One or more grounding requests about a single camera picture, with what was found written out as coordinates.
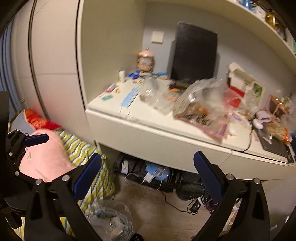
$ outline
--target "blue curtain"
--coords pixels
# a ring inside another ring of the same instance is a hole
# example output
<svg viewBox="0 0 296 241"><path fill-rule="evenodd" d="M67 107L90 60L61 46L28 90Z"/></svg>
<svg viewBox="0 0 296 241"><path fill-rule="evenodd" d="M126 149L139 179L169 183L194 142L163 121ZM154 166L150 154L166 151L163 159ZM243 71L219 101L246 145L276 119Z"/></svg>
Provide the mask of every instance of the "blue curtain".
<svg viewBox="0 0 296 241"><path fill-rule="evenodd" d="M10 34L12 21L0 39L0 91L9 92L9 120L21 110L20 101L13 82L10 62Z"/></svg>

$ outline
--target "pink pillow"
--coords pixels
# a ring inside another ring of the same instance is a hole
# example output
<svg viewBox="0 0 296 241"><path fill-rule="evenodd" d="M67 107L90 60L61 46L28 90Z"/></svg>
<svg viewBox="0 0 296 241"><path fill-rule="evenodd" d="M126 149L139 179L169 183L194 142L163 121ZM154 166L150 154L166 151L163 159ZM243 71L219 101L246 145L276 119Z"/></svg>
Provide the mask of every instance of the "pink pillow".
<svg viewBox="0 0 296 241"><path fill-rule="evenodd" d="M48 134L48 142L27 148L20 164L20 171L32 178L51 182L75 166L69 161L64 146L54 131L39 129L32 133L40 134Z"/></svg>

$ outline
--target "desk surface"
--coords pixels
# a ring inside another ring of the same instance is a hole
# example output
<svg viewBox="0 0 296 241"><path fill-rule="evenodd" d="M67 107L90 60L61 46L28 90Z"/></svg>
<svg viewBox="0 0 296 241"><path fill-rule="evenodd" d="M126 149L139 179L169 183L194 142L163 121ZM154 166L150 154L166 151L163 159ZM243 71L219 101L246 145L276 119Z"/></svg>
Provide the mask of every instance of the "desk surface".
<svg viewBox="0 0 296 241"><path fill-rule="evenodd" d="M229 148L232 150L245 150L248 147L250 130L246 127L246 125L243 125L236 120L232 120L229 124L229 129L234 132L236 136L227 137L227 139L224 139L220 142L210 138L197 127L174 119L172 113L163 115L159 111L147 105L145 102L141 101L139 95L128 108L121 107L121 102L136 85L137 84L134 84L133 81L128 80L119 86L119 94L116 94L114 91L112 93L103 93L91 101L88 104L88 107L92 110L103 112L108 115L127 119L132 122L154 127L159 130L177 134L179 136L207 142L209 144ZM102 97L109 94L111 94L113 98L103 101ZM254 136L252 138L250 148L245 153L287 163L286 158L263 150L259 140L256 141Z"/></svg>

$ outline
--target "white desk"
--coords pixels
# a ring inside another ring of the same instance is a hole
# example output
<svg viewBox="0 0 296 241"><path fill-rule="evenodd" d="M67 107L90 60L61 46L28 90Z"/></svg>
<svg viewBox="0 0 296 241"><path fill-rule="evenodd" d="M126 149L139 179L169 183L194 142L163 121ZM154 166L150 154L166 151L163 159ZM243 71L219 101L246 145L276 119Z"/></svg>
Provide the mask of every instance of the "white desk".
<svg viewBox="0 0 296 241"><path fill-rule="evenodd" d="M250 136L250 130L237 121L229 125L237 136L219 142L193 125L174 119L172 114L163 115L142 102L139 96L128 108L121 107L120 103L135 86L128 80L120 86L119 94L111 93L112 99L103 101L102 97L108 95L104 93L88 104L86 115L96 141L133 156L190 172L196 172L192 157L198 150L224 172L231 172L241 179L282 179L296 171L286 158L263 150L255 138L248 151L236 152L248 147Z"/></svg>

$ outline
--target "picture frame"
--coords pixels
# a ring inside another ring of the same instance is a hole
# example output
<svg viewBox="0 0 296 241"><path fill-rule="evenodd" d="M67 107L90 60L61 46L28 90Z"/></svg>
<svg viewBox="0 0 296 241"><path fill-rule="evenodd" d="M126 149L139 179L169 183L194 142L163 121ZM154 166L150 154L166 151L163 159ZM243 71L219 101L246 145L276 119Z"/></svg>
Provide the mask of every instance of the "picture frame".
<svg viewBox="0 0 296 241"><path fill-rule="evenodd" d="M256 80L253 81L250 85L254 93L257 94L257 104L260 107L263 100L263 96L265 94L266 87Z"/></svg>

